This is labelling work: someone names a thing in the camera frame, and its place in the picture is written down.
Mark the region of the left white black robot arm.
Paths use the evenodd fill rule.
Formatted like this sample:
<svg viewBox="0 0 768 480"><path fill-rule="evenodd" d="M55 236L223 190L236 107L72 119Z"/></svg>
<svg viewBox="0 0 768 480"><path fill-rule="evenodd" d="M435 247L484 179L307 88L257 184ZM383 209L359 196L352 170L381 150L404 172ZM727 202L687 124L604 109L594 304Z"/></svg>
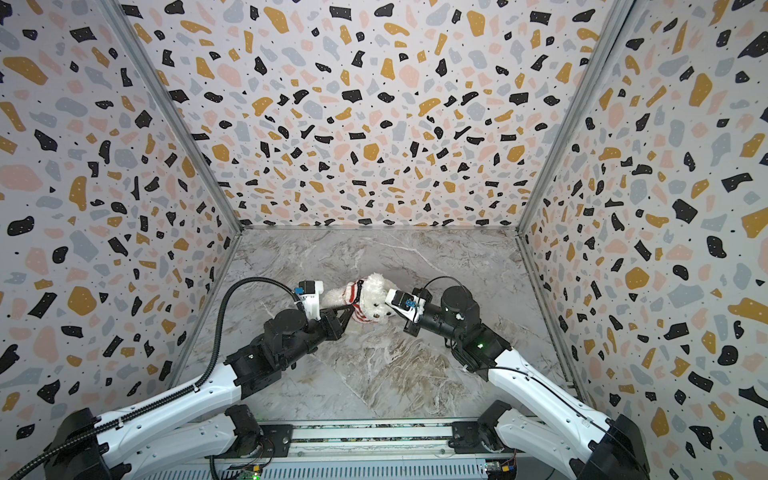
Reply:
<svg viewBox="0 0 768 480"><path fill-rule="evenodd" d="M209 375L123 409L69 415L45 450L45 477L142 479L189 460L270 447L242 400L276 383L323 342L340 339L353 313L351 306L328 308L308 320L284 310Z"/></svg>

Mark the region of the white plush teddy bear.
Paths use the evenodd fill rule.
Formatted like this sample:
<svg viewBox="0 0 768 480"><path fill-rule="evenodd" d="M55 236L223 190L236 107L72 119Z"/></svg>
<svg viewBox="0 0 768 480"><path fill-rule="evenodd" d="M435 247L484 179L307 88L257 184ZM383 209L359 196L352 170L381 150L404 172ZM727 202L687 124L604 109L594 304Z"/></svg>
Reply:
<svg viewBox="0 0 768 480"><path fill-rule="evenodd" d="M386 323L395 315L395 312L385 303L386 296L390 289L397 289L397 286L379 273L372 273L360 279L364 280L361 307L364 315L368 318L366 323ZM321 298L321 307L347 305L344 293L349 283L325 292Z"/></svg>

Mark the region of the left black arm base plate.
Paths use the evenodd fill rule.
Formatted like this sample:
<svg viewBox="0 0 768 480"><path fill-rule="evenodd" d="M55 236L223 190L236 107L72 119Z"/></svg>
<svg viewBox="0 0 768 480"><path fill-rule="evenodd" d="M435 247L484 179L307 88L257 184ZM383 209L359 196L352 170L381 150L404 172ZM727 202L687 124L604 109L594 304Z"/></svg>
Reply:
<svg viewBox="0 0 768 480"><path fill-rule="evenodd" d="M256 430L235 433L234 443L216 458L285 458L290 449L293 432L294 427L291 424L266 424L259 425Z"/></svg>

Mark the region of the red white striped knit sweater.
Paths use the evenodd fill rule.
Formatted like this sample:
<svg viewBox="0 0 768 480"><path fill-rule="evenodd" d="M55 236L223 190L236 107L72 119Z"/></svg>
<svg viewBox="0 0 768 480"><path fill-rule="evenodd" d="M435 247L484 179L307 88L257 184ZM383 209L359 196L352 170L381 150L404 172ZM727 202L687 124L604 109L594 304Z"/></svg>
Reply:
<svg viewBox="0 0 768 480"><path fill-rule="evenodd" d="M351 282L345 288L344 298L347 300L347 305L352 305L354 308L354 317L362 322L366 323L368 318L364 315L361 307L362 291L364 286L364 280L359 279L356 282Z"/></svg>

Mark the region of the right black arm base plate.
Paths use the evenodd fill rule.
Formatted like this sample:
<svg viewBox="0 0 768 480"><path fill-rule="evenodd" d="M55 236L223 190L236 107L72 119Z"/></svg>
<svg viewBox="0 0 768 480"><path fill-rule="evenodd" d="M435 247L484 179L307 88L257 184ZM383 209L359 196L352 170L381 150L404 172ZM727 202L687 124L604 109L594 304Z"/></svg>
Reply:
<svg viewBox="0 0 768 480"><path fill-rule="evenodd" d="M457 454L511 454L495 429L479 420L456 421L451 424L448 446Z"/></svg>

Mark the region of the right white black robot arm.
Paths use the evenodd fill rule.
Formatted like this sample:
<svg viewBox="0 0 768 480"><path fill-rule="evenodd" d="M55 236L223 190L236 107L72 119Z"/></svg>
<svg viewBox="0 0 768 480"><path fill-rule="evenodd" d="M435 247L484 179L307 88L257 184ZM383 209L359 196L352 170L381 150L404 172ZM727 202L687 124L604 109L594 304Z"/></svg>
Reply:
<svg viewBox="0 0 768 480"><path fill-rule="evenodd" d="M479 304L461 285L448 288L438 305L424 289L390 290L386 302L416 336L441 336L469 373L516 398L531 417L504 401L476 421L473 434L456 434L453 449L491 453L522 451L568 479L647 479L650 466L639 427L627 416L610 418L541 374L480 317Z"/></svg>

